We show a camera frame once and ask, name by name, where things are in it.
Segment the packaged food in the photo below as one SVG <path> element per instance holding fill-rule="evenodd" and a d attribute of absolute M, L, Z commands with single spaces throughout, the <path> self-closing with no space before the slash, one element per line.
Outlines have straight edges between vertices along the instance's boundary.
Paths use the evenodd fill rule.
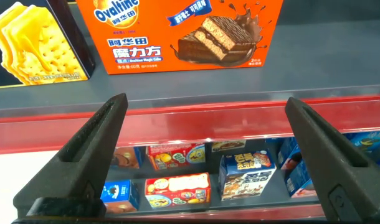
<path fill-rule="evenodd" d="M 155 170 L 205 162 L 204 143 L 148 146 L 146 154 Z"/>
<path fill-rule="evenodd" d="M 380 146 L 380 131 L 356 133 L 349 140 L 364 152 L 371 153 Z"/>
<path fill-rule="evenodd" d="M 145 195 L 152 208 L 207 203 L 211 197 L 209 174 L 147 179 Z"/>
<path fill-rule="evenodd" d="M 110 75 L 261 67 L 283 0 L 77 0 Z"/>
<path fill-rule="evenodd" d="M 313 186 L 303 160 L 291 171 L 285 183 L 290 196 L 293 198 L 317 196 L 315 187 Z"/>
<path fill-rule="evenodd" d="M 135 212 L 139 209 L 139 193 L 130 180 L 106 182 L 101 200 L 107 213 Z"/>
<path fill-rule="evenodd" d="M 66 1 L 0 1 L 0 88 L 88 80 L 94 66 Z"/>
<path fill-rule="evenodd" d="M 258 196 L 276 170 L 265 150 L 222 156 L 219 187 L 222 200 Z"/>
<path fill-rule="evenodd" d="M 277 155 L 278 166 L 282 170 L 293 170 L 302 160 L 300 147 L 297 140 L 292 138 L 286 138 L 280 148 Z"/>
<path fill-rule="evenodd" d="M 111 161 L 112 166 L 132 167 L 139 169 L 141 166 L 141 153 L 139 147 L 116 147 Z"/>
<path fill-rule="evenodd" d="M 220 141 L 212 143 L 212 152 L 220 152 L 229 149 L 241 149 L 245 147 L 246 140 Z"/>

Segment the gray shelf surface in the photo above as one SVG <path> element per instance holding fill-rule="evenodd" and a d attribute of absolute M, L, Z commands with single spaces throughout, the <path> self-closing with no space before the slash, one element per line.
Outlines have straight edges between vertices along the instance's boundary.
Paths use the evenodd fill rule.
<path fill-rule="evenodd" d="M 260 196 L 248 197 L 222 202 L 218 189 L 219 161 L 223 154 L 237 154 L 262 149 L 269 149 L 276 155 L 277 146 L 265 144 L 264 140 L 249 140 L 245 149 L 233 149 L 224 152 L 211 152 L 210 144 L 206 147 L 206 163 L 196 166 L 178 167 L 168 170 L 153 170 L 148 158 L 144 158 L 144 163 L 140 169 L 125 169 L 112 167 L 109 170 L 107 181 L 131 179 L 137 186 L 140 195 L 140 208 L 137 212 L 111 215 L 109 217 L 122 217 L 126 215 L 160 215 L 164 213 L 181 212 L 205 212 L 210 210 L 237 210 L 242 208 L 265 208 L 280 207 L 289 205 L 307 205 L 319 203 L 317 197 L 290 198 L 284 182 L 282 170 L 276 170 L 269 183 Z M 145 148 L 141 150 L 142 156 L 145 155 Z M 145 197 L 145 180 L 147 178 L 169 177 L 174 175 L 196 174 L 200 172 L 210 173 L 211 179 L 211 202 L 197 205 L 180 205 L 166 208 L 151 208 Z"/>
<path fill-rule="evenodd" d="M 0 117 L 94 111 L 125 92 L 130 109 L 380 94 L 380 0 L 286 0 L 263 68 L 108 76 L 97 60 L 85 82 L 0 89 Z"/>

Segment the red shelf rail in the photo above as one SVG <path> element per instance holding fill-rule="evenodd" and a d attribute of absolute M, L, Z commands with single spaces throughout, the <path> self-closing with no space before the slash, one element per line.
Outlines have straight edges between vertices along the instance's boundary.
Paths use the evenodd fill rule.
<path fill-rule="evenodd" d="M 380 96 L 305 100 L 342 133 L 380 130 Z M 292 136 L 285 101 L 129 110 L 119 146 Z M 0 154 L 59 150 L 93 113 L 0 119 Z"/>

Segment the snack box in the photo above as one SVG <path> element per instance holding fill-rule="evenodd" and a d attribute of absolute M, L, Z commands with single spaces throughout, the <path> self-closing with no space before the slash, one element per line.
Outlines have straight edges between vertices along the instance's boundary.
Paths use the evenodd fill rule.
<path fill-rule="evenodd" d="M 112 166 L 131 167 L 139 169 L 141 166 L 139 147 L 116 147 L 111 161 Z"/>
<path fill-rule="evenodd" d="M 219 187 L 222 200 L 258 196 L 276 170 L 268 151 L 222 156 Z"/>
<path fill-rule="evenodd" d="M 94 67 L 67 1 L 0 1 L 0 88 L 88 80 Z"/>
<path fill-rule="evenodd" d="M 229 149 L 241 149 L 245 147 L 246 140 L 220 141 L 212 143 L 212 152 L 220 152 Z"/>
<path fill-rule="evenodd" d="M 297 140 L 286 138 L 277 154 L 278 166 L 282 170 L 293 170 L 301 161 L 302 155 Z"/>
<path fill-rule="evenodd" d="M 152 208 L 207 203 L 211 197 L 209 174 L 147 179 L 145 195 Z"/>
<path fill-rule="evenodd" d="M 77 3 L 107 73 L 116 75 L 261 67 L 283 0 Z"/>
<path fill-rule="evenodd" d="M 317 196 L 315 187 L 309 177 L 306 165 L 302 160 L 285 180 L 290 196 L 306 197 Z"/>
<path fill-rule="evenodd" d="M 139 209 L 139 193 L 130 180 L 106 182 L 101 200 L 107 213 L 135 212 Z"/>
<path fill-rule="evenodd" d="M 155 170 L 205 162 L 204 143 L 147 146 L 146 154 Z"/>
<path fill-rule="evenodd" d="M 380 146 L 380 131 L 356 133 L 349 140 L 364 152 L 370 153 Z"/>

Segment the orange box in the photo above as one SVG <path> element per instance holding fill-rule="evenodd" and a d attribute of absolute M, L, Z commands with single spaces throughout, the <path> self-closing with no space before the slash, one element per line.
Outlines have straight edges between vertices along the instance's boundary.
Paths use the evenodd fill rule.
<path fill-rule="evenodd" d="M 261 67 L 283 0 L 77 0 L 108 74 Z"/>

